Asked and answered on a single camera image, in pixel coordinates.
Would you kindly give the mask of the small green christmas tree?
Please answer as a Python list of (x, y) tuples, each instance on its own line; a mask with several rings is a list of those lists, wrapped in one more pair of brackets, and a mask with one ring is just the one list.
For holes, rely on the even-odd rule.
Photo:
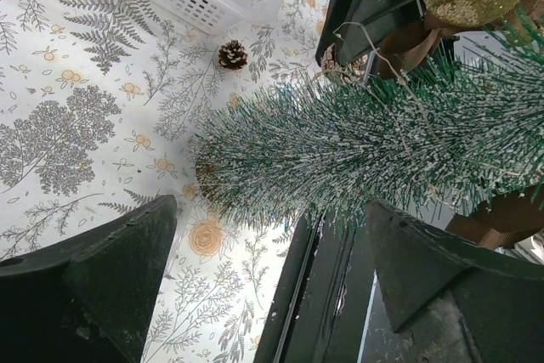
[(308, 79), (214, 111), (190, 147), (208, 206), (256, 226), (302, 213), (359, 216), (374, 198), (399, 208), (448, 207), (416, 187), (387, 101), (376, 78)]

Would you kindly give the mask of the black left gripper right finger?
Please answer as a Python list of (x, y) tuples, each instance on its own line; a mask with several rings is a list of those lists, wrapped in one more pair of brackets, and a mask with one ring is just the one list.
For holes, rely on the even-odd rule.
[(426, 224), (381, 200), (365, 223), (406, 362), (541, 362), (543, 267)]

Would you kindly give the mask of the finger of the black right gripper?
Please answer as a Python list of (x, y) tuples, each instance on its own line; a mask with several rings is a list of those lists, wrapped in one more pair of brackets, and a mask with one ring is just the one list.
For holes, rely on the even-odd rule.
[(334, 45), (338, 63), (351, 63), (424, 10), (423, 0), (329, 0), (315, 60), (320, 63)]

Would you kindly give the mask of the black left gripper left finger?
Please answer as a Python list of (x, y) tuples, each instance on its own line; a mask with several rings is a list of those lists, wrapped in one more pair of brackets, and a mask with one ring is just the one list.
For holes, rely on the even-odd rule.
[(3, 362), (140, 361), (177, 226), (159, 196), (1, 263)]

